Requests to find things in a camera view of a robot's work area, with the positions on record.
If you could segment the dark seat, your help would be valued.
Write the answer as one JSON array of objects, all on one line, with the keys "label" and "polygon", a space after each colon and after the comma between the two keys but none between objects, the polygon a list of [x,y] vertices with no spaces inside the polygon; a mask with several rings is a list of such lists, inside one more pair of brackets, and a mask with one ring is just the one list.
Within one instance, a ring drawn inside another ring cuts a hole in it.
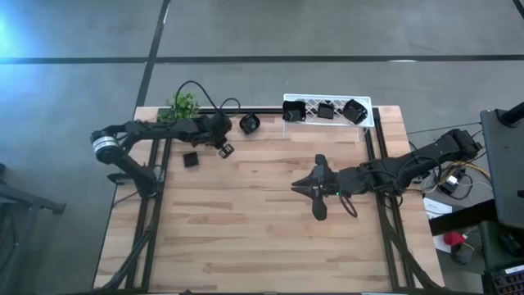
[{"label": "dark seat", "polygon": [[482,221],[479,230],[486,270],[524,265],[524,229]]}]

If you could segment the red object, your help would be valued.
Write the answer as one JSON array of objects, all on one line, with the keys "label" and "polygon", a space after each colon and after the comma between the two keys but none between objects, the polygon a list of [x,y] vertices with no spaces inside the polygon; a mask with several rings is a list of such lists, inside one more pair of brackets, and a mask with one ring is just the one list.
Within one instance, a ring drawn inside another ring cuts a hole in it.
[{"label": "red object", "polygon": [[465,237],[459,232],[448,232],[443,235],[443,240],[446,245],[454,247],[466,241]]}]

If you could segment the black round bowl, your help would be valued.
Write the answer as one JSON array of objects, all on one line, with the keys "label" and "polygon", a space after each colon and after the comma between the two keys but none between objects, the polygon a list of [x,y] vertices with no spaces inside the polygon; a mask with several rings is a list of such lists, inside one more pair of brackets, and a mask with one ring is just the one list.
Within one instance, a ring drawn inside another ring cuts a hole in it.
[{"label": "black round bowl", "polygon": [[239,126],[245,135],[254,133],[260,127],[260,119],[255,113],[244,115]]}]

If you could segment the grey cloth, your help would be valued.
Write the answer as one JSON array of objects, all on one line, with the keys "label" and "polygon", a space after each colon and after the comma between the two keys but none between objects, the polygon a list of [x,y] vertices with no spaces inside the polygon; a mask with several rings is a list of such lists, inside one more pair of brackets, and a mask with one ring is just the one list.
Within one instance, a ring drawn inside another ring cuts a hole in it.
[{"label": "grey cloth", "polygon": [[472,260],[475,248],[466,243],[456,244],[451,247],[451,258],[453,261],[463,266]]}]

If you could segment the green plant in white pot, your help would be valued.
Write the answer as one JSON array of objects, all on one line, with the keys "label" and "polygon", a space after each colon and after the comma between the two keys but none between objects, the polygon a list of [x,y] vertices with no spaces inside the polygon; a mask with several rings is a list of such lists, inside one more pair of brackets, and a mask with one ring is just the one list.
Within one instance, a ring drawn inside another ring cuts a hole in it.
[{"label": "green plant in white pot", "polygon": [[166,108],[159,110],[157,121],[174,123],[177,119],[191,119],[198,115],[200,106],[191,93],[175,94],[166,103]]}]

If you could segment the dark grey side table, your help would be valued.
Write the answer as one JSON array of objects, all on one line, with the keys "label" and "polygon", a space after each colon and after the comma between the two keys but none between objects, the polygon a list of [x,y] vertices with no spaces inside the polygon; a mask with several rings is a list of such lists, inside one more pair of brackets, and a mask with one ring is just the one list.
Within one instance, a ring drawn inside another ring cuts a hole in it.
[{"label": "dark grey side table", "polygon": [[524,229],[524,118],[509,128],[498,110],[480,114],[496,212],[500,223]]}]

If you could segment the black stand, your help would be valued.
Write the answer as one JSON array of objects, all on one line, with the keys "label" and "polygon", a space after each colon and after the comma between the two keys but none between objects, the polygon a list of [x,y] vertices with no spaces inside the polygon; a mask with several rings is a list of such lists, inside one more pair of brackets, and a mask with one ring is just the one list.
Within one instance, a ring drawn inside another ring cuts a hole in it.
[{"label": "black stand", "polygon": [[42,209],[62,214],[65,203],[51,201],[8,185],[0,163],[0,295],[13,294],[22,269],[24,248]]}]

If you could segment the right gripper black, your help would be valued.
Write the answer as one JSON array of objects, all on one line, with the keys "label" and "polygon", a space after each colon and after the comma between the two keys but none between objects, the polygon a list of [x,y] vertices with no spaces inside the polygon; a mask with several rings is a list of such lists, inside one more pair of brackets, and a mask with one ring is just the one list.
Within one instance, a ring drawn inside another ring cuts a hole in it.
[{"label": "right gripper black", "polygon": [[314,158],[316,166],[313,176],[308,175],[291,184],[292,191],[313,198],[312,212],[314,218],[323,221],[327,218],[328,209],[324,203],[324,197],[334,194],[338,188],[337,172],[328,166],[328,160],[323,154],[316,154]]}]

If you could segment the colourful keyboard box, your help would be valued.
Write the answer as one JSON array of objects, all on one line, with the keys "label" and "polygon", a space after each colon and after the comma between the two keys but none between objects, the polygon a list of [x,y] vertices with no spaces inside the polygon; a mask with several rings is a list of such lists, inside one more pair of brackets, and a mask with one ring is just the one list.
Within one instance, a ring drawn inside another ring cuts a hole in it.
[{"label": "colourful keyboard box", "polygon": [[486,271],[482,283],[489,295],[524,295],[524,265]]}]

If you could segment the black bar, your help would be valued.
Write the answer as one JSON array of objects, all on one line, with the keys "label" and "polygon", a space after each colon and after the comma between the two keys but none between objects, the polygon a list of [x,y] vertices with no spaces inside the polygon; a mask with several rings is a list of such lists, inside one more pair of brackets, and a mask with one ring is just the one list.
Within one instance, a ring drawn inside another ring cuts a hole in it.
[{"label": "black bar", "polygon": [[483,221],[497,221],[495,200],[477,203],[474,206],[466,207],[429,220],[431,234],[441,235],[454,231],[472,227]]}]

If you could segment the black pole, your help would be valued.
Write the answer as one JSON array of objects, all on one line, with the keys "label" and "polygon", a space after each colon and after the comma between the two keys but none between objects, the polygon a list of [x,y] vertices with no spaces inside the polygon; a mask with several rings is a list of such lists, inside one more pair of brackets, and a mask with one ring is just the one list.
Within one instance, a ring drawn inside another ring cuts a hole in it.
[{"label": "black pole", "polygon": [[497,116],[502,125],[515,128],[519,125],[519,121],[524,118],[524,102],[521,102],[508,111],[497,110]]}]

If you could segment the white paper sheet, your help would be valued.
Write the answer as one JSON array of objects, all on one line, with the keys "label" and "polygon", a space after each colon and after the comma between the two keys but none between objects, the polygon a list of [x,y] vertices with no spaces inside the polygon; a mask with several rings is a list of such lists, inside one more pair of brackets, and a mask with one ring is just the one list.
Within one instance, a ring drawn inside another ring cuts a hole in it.
[{"label": "white paper sheet", "polygon": [[429,220],[450,214],[453,212],[453,207],[438,201],[434,201],[428,197],[423,199],[426,216]]}]

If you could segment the silver power adapter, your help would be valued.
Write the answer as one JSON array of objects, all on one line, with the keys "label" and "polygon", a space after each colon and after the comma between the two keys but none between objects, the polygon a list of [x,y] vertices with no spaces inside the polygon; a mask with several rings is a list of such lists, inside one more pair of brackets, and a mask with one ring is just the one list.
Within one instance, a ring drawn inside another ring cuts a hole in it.
[{"label": "silver power adapter", "polygon": [[443,193],[452,194],[459,186],[461,179],[462,177],[460,175],[450,175],[441,184],[439,184],[437,188]]}]

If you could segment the black aluminium frame rail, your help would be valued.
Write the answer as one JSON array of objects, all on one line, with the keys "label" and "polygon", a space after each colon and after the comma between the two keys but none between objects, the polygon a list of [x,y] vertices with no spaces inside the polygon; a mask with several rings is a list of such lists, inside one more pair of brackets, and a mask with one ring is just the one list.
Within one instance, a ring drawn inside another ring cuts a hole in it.
[{"label": "black aluminium frame rail", "polygon": [[[441,286],[429,277],[408,250],[400,215],[400,206],[396,201],[397,193],[402,193],[403,187],[399,183],[396,174],[388,171],[383,163],[388,154],[380,111],[377,107],[373,108],[373,121],[377,134],[379,152],[382,158],[377,159],[375,157],[373,141],[370,134],[365,135],[365,142],[368,158],[371,161],[372,176],[379,176],[378,185],[377,188],[374,189],[374,193],[376,196],[377,214],[382,232],[391,289],[394,292],[400,292],[401,289],[405,289],[407,293],[421,292],[422,290],[429,292],[430,290],[441,289]],[[405,287],[400,285],[394,248],[396,248],[400,254],[400,262],[406,281]]]},{"label": "black aluminium frame rail", "polygon": [[131,250],[111,278],[102,286],[93,288],[97,295],[148,293],[172,141],[163,139],[162,142],[164,147],[159,165],[156,159],[160,140],[155,139],[151,145],[147,168],[153,171],[153,190],[140,197]]},{"label": "black aluminium frame rail", "polygon": [[[228,115],[248,114],[255,113],[256,115],[263,114],[282,114],[281,107],[241,107],[240,109],[225,107],[223,112]],[[213,107],[201,107],[198,111],[199,114],[212,115],[215,113]]]}]

